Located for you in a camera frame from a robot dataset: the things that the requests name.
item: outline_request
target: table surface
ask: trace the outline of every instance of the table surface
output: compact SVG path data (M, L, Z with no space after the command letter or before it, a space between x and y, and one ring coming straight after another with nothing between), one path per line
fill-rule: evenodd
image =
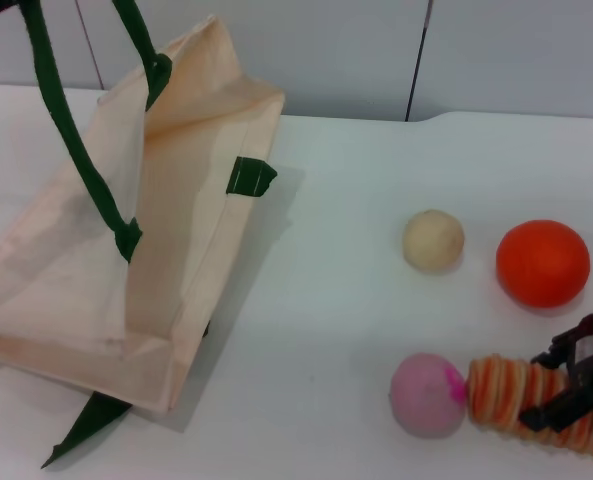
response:
M68 92L79 126L99 94ZM10 203L0 231L56 167L38 158L62 148L52 130L35 88L0 86L0 156L18 160L0 162ZM477 356L530 357L593 311L593 270L584 295L547 315L494 278L503 233L535 217L576 228L593 259L593 120L283 117L271 163L279 177L252 215L179 408L134 411L41 471L88 394L0 366L0 479L593 479L591 458L467 420L446 440L410 437L387 397L411 353L443 354L466 373ZM402 259L404 224L426 208L465 228L463 261L445 275Z

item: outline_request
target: orange ball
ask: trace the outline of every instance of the orange ball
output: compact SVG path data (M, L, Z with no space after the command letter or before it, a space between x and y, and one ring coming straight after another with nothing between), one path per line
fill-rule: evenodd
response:
M553 220L532 220L512 228L496 251L501 285L531 307L569 302L585 287L589 271L589 250L583 239Z

